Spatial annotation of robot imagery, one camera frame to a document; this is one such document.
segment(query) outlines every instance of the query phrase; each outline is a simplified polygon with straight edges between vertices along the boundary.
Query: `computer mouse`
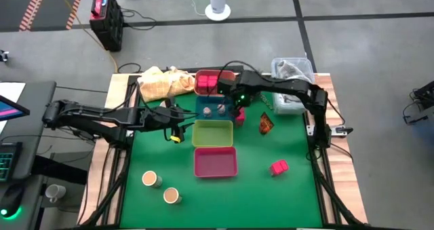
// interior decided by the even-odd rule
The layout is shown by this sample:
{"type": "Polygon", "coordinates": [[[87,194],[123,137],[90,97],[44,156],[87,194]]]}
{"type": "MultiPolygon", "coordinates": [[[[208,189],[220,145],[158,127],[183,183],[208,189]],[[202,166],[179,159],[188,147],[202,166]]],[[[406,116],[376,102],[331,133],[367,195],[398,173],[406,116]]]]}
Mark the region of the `computer mouse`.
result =
{"type": "Polygon", "coordinates": [[[21,183],[16,183],[6,189],[0,199],[0,214],[3,218],[13,216],[18,211],[23,195],[24,186],[21,183]]]}

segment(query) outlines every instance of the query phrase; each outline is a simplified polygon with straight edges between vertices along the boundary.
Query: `paper cup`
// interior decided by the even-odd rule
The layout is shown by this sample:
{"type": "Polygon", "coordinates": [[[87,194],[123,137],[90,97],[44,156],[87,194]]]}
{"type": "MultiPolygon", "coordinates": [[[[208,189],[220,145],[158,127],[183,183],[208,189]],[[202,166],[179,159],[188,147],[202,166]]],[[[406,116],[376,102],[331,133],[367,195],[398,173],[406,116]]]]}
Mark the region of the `paper cup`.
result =
{"type": "Polygon", "coordinates": [[[154,171],[147,171],[142,176],[142,183],[145,186],[157,188],[161,186],[163,180],[154,171]]]}
{"type": "Polygon", "coordinates": [[[179,204],[182,200],[182,197],[179,194],[178,190],[172,187],[164,191],[163,198],[164,201],[168,204],[179,204]]]}

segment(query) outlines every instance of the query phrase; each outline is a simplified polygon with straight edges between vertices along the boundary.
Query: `gray floor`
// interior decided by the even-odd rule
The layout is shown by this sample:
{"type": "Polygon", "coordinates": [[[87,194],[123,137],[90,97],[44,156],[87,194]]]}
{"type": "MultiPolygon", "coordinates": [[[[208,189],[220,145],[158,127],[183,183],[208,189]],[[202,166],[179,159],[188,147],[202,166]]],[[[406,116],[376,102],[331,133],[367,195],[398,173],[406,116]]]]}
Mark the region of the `gray floor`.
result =
{"type": "MultiPolygon", "coordinates": [[[[208,0],[195,0],[203,13],[208,0]]],[[[157,20],[191,20],[189,0],[124,2],[157,20]]],[[[300,0],[305,16],[434,12],[434,0],[300,0]]],[[[91,0],[82,0],[87,19],[91,0]]],[[[231,17],[294,16],[292,0],[228,0],[231,17]]],[[[331,73],[347,125],[355,169],[369,222],[379,227],[434,226],[434,129],[406,126],[408,93],[434,80],[434,18],[306,22],[318,72],[331,73]]],[[[119,64],[137,62],[181,68],[218,66],[239,59],[268,71],[275,57],[304,56],[296,22],[158,26],[124,30],[119,64]]],[[[107,91],[113,64],[81,30],[0,33],[11,52],[0,79],[54,79],[58,85],[107,91]]],[[[103,105],[104,94],[56,90],[55,98],[103,105]]],[[[41,151],[88,151],[83,142],[44,139],[41,151]]],[[[71,226],[76,214],[50,212],[41,229],[71,226]],[[60,214],[61,221],[54,221],[60,214]]]]}

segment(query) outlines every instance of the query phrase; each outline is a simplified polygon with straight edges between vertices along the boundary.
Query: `green table surface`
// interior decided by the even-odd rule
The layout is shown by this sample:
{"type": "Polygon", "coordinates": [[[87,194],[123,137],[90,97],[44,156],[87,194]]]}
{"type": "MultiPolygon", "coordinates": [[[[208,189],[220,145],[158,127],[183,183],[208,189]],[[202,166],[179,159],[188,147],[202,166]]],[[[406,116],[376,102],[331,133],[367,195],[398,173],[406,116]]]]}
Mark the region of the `green table surface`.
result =
{"type": "MultiPolygon", "coordinates": [[[[177,96],[176,102],[194,111],[196,95],[177,96]]],[[[160,102],[150,102],[151,107],[160,102]]],[[[192,129],[181,144],[167,142],[162,131],[137,132],[125,191],[122,228],[266,228],[320,227],[321,217],[306,130],[301,115],[277,116],[261,101],[245,109],[246,121],[234,128],[238,175],[202,179],[194,176],[192,129]],[[258,131],[266,112],[275,127],[258,131]],[[284,159],[290,170],[271,177],[269,167],[284,159]],[[146,187],[142,175],[155,171],[160,188],[146,187]],[[169,205],[163,192],[175,187],[182,202],[169,205]]]]}

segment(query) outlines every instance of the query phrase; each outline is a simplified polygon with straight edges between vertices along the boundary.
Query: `yellow cable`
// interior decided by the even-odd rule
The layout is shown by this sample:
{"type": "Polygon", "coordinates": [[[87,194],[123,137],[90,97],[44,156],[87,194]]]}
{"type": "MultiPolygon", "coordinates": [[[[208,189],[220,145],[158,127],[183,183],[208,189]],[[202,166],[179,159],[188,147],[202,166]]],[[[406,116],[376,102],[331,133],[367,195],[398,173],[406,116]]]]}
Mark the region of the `yellow cable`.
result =
{"type": "Polygon", "coordinates": [[[107,54],[110,56],[110,58],[111,58],[111,60],[113,61],[113,64],[115,65],[115,73],[118,73],[118,71],[117,71],[117,63],[116,63],[116,60],[113,58],[113,56],[111,55],[111,53],[110,53],[110,51],[108,51],[108,50],[106,50],[105,48],[104,48],[104,46],[94,37],[94,36],[92,36],[92,34],[90,34],[85,28],[84,28],[84,26],[83,26],[83,24],[81,23],[81,21],[80,21],[80,19],[79,19],[79,17],[78,17],[78,15],[76,15],[76,13],[75,13],[75,11],[74,11],[74,9],[73,9],[73,7],[70,5],[70,3],[68,2],[68,0],[63,0],[65,3],[66,3],[66,5],[69,7],[69,9],[71,10],[71,13],[73,13],[74,14],[74,16],[76,17],[76,19],[77,19],[77,21],[79,22],[79,24],[80,24],[80,26],[81,26],[81,28],[83,29],[83,31],[85,31],[85,33],[87,33],[88,35],[89,35],[89,37],[91,37],[104,51],[106,51],[107,52],[107,54]]]}

